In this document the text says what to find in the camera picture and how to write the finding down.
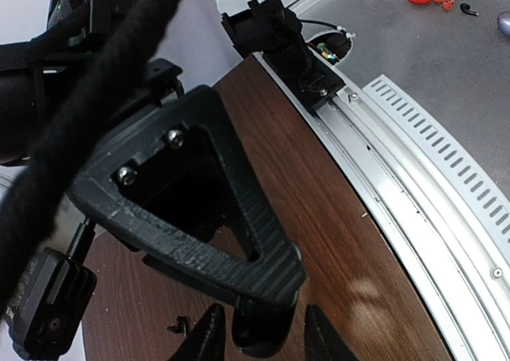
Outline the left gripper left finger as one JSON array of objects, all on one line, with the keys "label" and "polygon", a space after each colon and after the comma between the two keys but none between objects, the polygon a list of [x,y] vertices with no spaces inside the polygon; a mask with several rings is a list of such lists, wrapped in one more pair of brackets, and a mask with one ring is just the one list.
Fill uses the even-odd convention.
[{"label": "left gripper left finger", "polygon": [[192,328],[170,361],[219,361],[225,359],[226,314],[220,304],[212,304]]}]

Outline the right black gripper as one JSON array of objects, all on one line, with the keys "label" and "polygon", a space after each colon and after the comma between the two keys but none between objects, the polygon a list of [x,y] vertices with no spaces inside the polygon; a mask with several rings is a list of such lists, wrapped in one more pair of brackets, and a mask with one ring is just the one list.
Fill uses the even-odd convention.
[{"label": "right black gripper", "polygon": [[150,62],[75,177],[76,207],[163,275],[231,305],[236,347],[275,355],[288,337],[302,257],[288,238],[222,99],[184,92],[181,69]]}]

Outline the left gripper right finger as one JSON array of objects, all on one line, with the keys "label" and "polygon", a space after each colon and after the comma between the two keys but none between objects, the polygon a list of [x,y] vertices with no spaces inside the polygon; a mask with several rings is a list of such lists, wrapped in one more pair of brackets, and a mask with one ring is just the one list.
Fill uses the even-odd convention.
[{"label": "left gripper right finger", "polygon": [[357,361],[324,311],[315,304],[306,308],[304,351],[307,361]]}]

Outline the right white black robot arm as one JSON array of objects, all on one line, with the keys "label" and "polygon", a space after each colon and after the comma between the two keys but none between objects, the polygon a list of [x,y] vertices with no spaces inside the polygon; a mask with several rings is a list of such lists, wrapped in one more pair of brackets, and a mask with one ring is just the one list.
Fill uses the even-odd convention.
[{"label": "right white black robot arm", "polygon": [[218,359],[232,338],[275,355],[306,273],[222,99],[184,92],[155,60],[181,0],[51,0],[47,30],[1,47],[1,316],[24,360],[56,360],[96,275],[97,226],[144,263],[217,300],[177,360]]}]

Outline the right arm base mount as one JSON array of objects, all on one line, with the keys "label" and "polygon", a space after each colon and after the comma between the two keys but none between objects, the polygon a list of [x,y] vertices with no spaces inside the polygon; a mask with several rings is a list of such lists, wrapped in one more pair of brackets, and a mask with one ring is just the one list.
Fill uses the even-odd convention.
[{"label": "right arm base mount", "polygon": [[252,0],[222,26],[244,58],[262,58],[307,111],[315,111],[346,87],[345,81],[319,59],[302,36],[303,25],[281,0]]}]

